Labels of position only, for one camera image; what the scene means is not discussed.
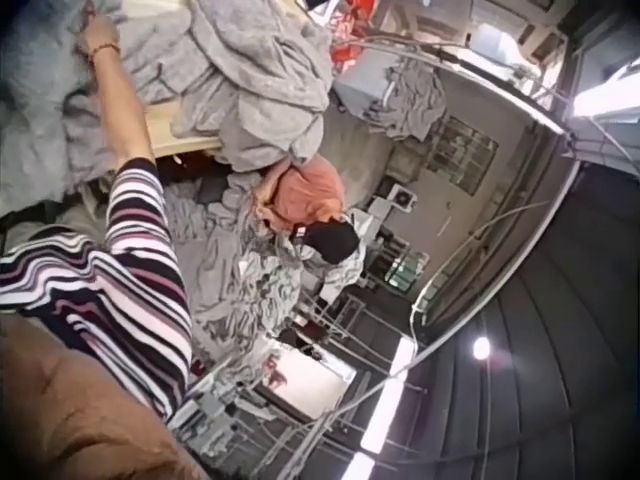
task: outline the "fluorescent light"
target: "fluorescent light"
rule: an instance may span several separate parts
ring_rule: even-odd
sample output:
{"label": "fluorescent light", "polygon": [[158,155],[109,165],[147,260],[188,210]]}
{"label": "fluorescent light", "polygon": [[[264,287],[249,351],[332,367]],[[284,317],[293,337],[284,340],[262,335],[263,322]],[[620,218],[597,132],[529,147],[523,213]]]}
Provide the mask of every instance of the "fluorescent light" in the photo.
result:
{"label": "fluorescent light", "polygon": [[486,360],[491,355],[491,342],[487,337],[479,337],[473,343],[473,356],[476,360]]}
{"label": "fluorescent light", "polygon": [[342,475],[342,480],[368,480],[375,464],[373,458],[358,452]]}
{"label": "fluorescent light", "polygon": [[[394,375],[404,367],[406,367],[415,355],[416,345],[408,337],[401,337],[398,343],[398,349],[391,363],[389,370],[390,375]],[[389,433],[389,427],[396,415],[402,392],[404,390],[404,382],[407,379],[407,371],[403,371],[395,378],[386,381],[380,399],[376,405],[373,415],[369,420],[367,430],[362,436],[360,446],[365,450],[373,453],[380,453],[384,442]]]}
{"label": "fluorescent light", "polygon": [[640,107],[640,73],[608,81],[580,93],[573,101],[573,115],[595,117]]}

